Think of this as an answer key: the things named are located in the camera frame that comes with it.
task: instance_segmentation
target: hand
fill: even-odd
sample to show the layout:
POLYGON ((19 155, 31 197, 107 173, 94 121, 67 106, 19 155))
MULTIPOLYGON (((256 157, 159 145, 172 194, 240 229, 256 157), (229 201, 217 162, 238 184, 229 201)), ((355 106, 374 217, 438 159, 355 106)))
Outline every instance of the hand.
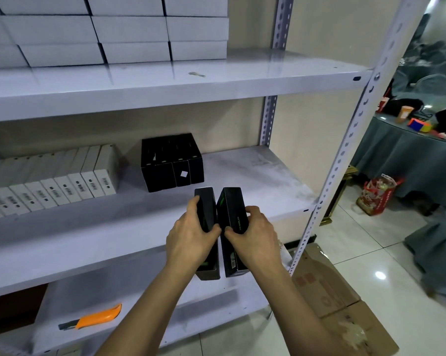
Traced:
POLYGON ((221 233, 217 223, 208 233, 202 230, 196 213, 199 200, 200 197, 195 196, 188 202, 187 211, 175 222, 167 236, 167 266, 188 275, 195 274, 221 233))
POLYGON ((224 233, 226 238, 253 274, 261 270, 279 270, 282 261, 278 234, 273 225, 257 206, 246 207, 246 212, 251 214, 246 232, 240 235, 228 226, 224 233))

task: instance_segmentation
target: red bag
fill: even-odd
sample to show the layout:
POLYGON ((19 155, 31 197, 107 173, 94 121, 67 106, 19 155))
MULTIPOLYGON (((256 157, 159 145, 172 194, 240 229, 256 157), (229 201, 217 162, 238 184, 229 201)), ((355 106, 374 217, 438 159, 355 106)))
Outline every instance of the red bag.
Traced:
POLYGON ((382 174, 379 178, 365 182, 362 194, 358 197, 356 204, 370 216, 379 215, 386 208, 396 186, 403 181, 395 181, 388 175, 382 174))

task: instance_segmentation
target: stack of white boxes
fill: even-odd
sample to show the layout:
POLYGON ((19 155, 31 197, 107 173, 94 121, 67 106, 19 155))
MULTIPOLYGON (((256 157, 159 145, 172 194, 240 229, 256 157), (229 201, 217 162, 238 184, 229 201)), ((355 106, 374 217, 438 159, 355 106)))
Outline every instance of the stack of white boxes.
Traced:
POLYGON ((165 0, 172 59, 226 59, 228 0, 165 0))
POLYGON ((113 195, 118 164, 112 145, 0 160, 0 217, 113 195))
POLYGON ((225 59, 228 0, 0 0, 0 68, 225 59))

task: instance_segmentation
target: orange utility knife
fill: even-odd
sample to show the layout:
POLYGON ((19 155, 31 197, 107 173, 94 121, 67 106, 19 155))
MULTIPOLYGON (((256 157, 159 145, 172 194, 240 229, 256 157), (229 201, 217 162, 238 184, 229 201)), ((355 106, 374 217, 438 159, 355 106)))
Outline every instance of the orange utility knife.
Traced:
POLYGON ((82 329, 83 327, 110 322, 119 315, 119 312, 121 312, 121 308, 122 308, 122 303, 120 303, 117 306, 114 306, 112 309, 96 312, 95 314, 83 316, 78 320, 73 320, 70 322, 66 322, 64 324, 59 324, 58 328, 60 330, 82 329))

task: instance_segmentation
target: white shelf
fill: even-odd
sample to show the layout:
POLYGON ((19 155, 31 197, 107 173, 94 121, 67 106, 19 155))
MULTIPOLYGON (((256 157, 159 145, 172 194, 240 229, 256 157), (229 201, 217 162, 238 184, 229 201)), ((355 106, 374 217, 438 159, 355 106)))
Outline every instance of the white shelf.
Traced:
POLYGON ((271 221, 315 208, 314 193, 264 146, 206 154, 203 163, 201 184, 148 193, 130 167, 116 195, 0 218, 0 295, 163 250, 197 187, 212 186, 216 198, 241 187, 245 203, 271 221))
POLYGON ((0 121, 362 89, 371 73, 280 50, 229 50, 227 60, 0 70, 0 121))
MULTIPOLYGON (((267 300, 253 276, 225 278, 220 248, 220 280, 196 276, 178 301, 161 346, 260 310, 267 300)), ((58 349, 97 335, 108 334, 130 311, 165 265, 165 252, 50 283, 35 322, 33 353, 58 349), (112 322, 63 331, 58 325, 122 303, 112 322)))

